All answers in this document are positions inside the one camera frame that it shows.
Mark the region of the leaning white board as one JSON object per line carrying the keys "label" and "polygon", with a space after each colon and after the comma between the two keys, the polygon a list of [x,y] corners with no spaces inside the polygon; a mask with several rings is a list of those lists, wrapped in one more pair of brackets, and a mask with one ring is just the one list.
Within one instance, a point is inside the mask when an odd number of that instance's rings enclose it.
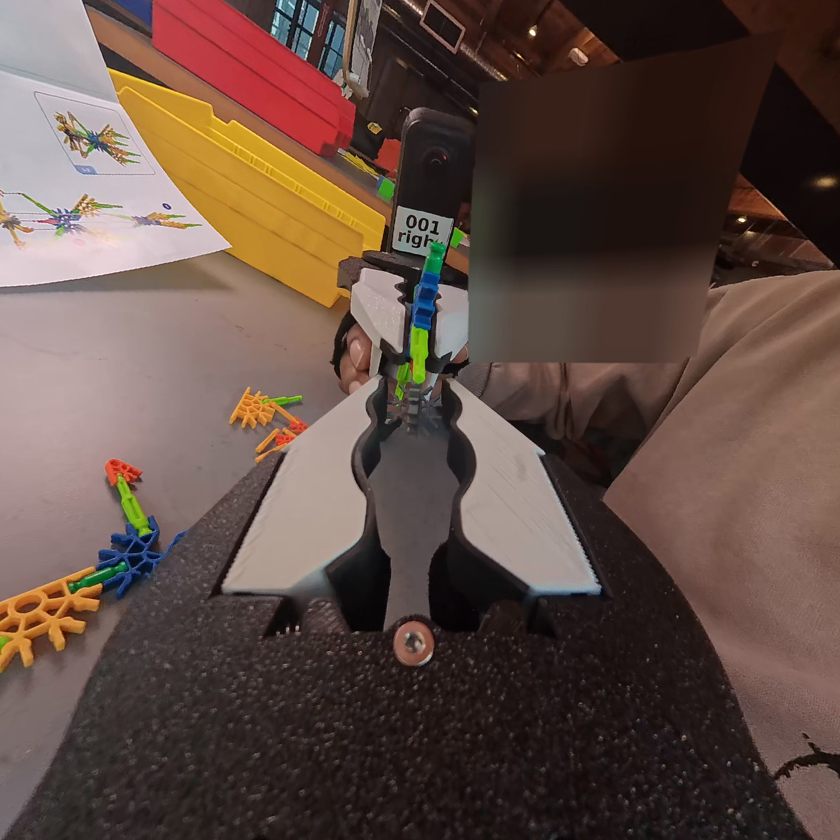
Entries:
{"label": "leaning white board", "polygon": [[349,1],[338,82],[343,96],[367,99],[382,1]]}

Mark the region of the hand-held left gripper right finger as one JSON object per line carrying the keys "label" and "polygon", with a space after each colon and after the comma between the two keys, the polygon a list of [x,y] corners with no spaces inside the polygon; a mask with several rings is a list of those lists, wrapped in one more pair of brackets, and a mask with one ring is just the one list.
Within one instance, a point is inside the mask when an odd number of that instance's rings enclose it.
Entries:
{"label": "hand-held left gripper right finger", "polygon": [[602,582],[543,449],[455,380],[442,413],[457,488],[429,566],[433,622],[547,629],[597,612]]}

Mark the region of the grey desk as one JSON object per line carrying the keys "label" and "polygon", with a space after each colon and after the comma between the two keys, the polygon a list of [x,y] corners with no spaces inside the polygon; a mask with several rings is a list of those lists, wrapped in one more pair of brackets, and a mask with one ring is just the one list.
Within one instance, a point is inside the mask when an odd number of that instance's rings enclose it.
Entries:
{"label": "grey desk", "polygon": [[95,564],[123,530],[108,460],[142,470],[165,548],[255,466],[266,431],[228,423],[246,387],[301,395],[309,424],[331,410],[346,308],[222,253],[2,289],[2,599]]}

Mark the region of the yellow fan connector green rod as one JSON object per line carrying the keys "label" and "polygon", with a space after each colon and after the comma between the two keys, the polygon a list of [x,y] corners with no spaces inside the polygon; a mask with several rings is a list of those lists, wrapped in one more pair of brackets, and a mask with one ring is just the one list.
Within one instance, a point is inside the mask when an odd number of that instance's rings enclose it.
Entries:
{"label": "yellow fan connector green rod", "polygon": [[274,420],[275,415],[295,423],[298,419],[290,414],[289,407],[296,407],[301,403],[301,395],[269,397],[247,388],[232,412],[228,424],[240,424],[242,428],[266,427]]}

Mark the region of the person's right hand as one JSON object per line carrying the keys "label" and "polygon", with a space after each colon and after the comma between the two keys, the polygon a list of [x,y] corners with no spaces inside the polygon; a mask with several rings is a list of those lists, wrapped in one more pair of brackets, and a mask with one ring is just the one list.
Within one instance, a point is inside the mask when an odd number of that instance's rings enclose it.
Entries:
{"label": "person's right hand", "polygon": [[339,383],[343,394],[349,396],[371,378],[371,338],[359,324],[354,324],[345,336],[345,348],[339,361]]}

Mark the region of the yellow storage bin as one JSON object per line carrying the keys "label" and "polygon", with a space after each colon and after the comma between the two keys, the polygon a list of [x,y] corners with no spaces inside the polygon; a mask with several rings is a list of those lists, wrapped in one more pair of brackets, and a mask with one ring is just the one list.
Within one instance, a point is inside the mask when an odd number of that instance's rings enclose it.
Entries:
{"label": "yellow storage bin", "polygon": [[315,208],[308,203],[303,203],[302,213],[290,216],[261,200],[251,188],[212,174],[168,144],[164,152],[164,162],[177,166],[176,178],[160,163],[164,172],[227,240],[232,256],[326,308],[338,300],[340,261],[364,252],[352,229],[337,224],[338,230],[331,233],[329,223],[335,220],[326,217],[318,224]]}
{"label": "yellow storage bin", "polygon": [[108,73],[122,107],[171,179],[177,166],[164,162],[165,144],[290,216],[308,203],[318,224],[335,220],[331,233],[343,224],[360,237],[362,250],[380,247],[385,217],[287,152],[237,121],[219,119],[208,102],[118,70]]}

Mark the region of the small blue connector green rods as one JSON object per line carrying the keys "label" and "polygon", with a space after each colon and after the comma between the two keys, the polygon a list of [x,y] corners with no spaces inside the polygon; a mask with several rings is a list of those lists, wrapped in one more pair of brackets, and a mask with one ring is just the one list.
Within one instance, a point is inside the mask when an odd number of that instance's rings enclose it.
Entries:
{"label": "small blue connector green rods", "polygon": [[419,394],[427,373],[436,372],[440,366],[434,347],[433,318],[444,257],[445,246],[432,242],[414,291],[406,361],[398,368],[396,378],[395,397],[398,401],[405,399],[410,392]]}

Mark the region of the paned window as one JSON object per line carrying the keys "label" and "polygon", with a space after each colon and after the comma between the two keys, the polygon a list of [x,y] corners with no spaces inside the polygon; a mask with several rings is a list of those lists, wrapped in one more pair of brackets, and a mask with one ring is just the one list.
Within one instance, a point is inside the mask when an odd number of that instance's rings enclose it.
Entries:
{"label": "paned window", "polygon": [[333,79],[341,69],[348,2],[276,1],[271,35]]}

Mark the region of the black bag yellow tag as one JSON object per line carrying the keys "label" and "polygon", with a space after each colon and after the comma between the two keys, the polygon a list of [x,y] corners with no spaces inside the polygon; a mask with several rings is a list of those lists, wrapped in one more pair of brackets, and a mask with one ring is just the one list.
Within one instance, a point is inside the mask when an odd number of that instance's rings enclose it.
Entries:
{"label": "black bag yellow tag", "polygon": [[360,113],[357,113],[356,117],[358,119],[353,126],[351,149],[381,175],[387,175],[383,169],[376,165],[375,159],[384,140],[392,138],[386,136],[387,132],[379,123],[368,120]]}

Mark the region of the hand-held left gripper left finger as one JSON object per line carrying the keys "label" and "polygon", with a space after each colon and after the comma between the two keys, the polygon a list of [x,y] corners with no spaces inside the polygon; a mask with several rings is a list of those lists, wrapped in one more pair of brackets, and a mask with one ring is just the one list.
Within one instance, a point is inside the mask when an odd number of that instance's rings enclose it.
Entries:
{"label": "hand-held left gripper left finger", "polygon": [[276,595],[302,616],[328,599],[353,632],[379,632],[389,596],[369,477],[389,388],[372,378],[281,453],[222,581],[224,595]]}

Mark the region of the stack of red bins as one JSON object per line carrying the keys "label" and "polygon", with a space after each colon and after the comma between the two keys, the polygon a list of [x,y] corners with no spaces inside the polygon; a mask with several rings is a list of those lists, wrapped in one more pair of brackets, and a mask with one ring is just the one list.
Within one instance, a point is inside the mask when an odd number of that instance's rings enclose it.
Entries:
{"label": "stack of red bins", "polygon": [[313,153],[348,149],[355,108],[340,87],[223,1],[154,1],[152,45]]}

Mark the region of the wall air vent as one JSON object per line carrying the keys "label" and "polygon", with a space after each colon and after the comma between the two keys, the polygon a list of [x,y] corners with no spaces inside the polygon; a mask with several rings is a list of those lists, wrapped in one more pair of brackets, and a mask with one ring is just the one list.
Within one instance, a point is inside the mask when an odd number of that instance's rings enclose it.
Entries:
{"label": "wall air vent", "polygon": [[426,1],[419,24],[451,54],[458,54],[466,35],[466,27],[440,3]]}

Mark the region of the large blue connector fan assembly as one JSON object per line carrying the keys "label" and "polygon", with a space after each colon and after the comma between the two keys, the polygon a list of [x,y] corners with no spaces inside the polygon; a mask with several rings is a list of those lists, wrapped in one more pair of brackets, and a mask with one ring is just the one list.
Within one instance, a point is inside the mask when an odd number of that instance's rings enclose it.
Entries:
{"label": "large blue connector fan assembly", "polygon": [[110,536],[96,564],[2,600],[2,672],[15,661],[31,667],[41,639],[57,652],[64,650],[69,636],[86,632],[82,614],[95,613],[109,592],[116,600],[123,598],[133,585],[147,580],[186,536],[179,532],[167,548],[161,548],[159,524],[144,512],[133,490],[142,477],[141,469],[111,458],[104,472],[119,495],[123,531]]}

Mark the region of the toy instruction sheet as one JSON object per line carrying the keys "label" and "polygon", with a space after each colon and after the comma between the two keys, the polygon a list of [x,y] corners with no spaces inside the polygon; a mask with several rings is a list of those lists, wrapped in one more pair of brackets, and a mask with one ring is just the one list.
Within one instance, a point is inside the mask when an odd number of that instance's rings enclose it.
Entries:
{"label": "toy instruction sheet", "polygon": [[2,288],[228,247],[133,125],[83,3],[2,1]]}

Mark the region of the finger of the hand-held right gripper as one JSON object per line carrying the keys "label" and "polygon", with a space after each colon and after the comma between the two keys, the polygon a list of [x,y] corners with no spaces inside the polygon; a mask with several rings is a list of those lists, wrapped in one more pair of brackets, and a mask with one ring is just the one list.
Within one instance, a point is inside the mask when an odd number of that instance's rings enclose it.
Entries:
{"label": "finger of the hand-held right gripper", "polygon": [[427,367],[445,368],[467,345],[468,292],[457,287],[439,286],[434,305],[427,341]]}
{"label": "finger of the hand-held right gripper", "polygon": [[351,290],[351,314],[371,339],[370,374],[396,380],[408,360],[411,306],[406,280],[394,273],[363,267]]}

